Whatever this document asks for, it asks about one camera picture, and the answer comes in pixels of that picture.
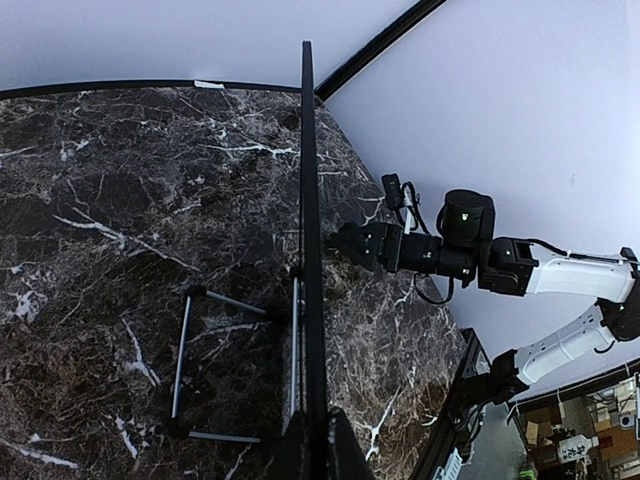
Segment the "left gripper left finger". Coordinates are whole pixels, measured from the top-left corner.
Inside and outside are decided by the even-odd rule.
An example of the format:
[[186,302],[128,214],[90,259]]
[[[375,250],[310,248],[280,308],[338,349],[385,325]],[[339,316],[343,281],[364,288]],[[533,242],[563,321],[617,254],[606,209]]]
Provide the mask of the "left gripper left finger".
[[278,443],[272,463],[272,478],[304,480],[308,478],[308,422],[296,411]]

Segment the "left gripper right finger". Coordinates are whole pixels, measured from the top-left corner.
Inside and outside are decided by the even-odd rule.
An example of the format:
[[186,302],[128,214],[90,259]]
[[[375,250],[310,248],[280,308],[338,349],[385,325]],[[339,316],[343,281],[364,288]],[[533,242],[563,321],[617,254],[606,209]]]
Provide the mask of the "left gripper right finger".
[[373,480],[353,428],[339,407],[328,414],[328,470],[332,480]]

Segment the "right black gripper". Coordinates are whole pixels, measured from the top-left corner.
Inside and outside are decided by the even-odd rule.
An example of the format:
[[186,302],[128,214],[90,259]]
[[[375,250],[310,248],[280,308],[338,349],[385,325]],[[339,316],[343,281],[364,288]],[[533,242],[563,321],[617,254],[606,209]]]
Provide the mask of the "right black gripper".
[[329,235],[329,245],[353,265],[370,272],[375,270],[375,262],[387,272],[397,272],[403,229],[382,222],[373,223],[367,228],[368,232],[353,221],[346,222]]

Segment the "white whiteboard black frame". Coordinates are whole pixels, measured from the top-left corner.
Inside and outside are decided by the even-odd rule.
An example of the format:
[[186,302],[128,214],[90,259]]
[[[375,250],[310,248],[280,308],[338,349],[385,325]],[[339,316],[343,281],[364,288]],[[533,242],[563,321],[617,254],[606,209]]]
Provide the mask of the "white whiteboard black frame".
[[302,42],[301,72],[301,207],[304,279],[305,410],[310,428],[311,479],[328,475],[328,403],[323,312],[321,229],[312,42]]

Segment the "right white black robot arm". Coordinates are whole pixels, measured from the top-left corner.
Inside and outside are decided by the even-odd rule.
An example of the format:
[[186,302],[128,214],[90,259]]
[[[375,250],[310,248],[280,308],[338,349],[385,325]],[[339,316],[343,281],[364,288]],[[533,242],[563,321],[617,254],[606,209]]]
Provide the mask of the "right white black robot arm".
[[468,380],[466,406],[500,404],[590,351],[639,336],[639,261],[630,248],[594,256],[561,250],[538,239],[496,237],[492,199],[470,190],[448,192],[436,235],[408,225],[343,225],[330,245],[368,270],[439,275],[463,287],[524,297],[560,293],[594,302],[571,322],[528,346],[497,356],[490,369]]

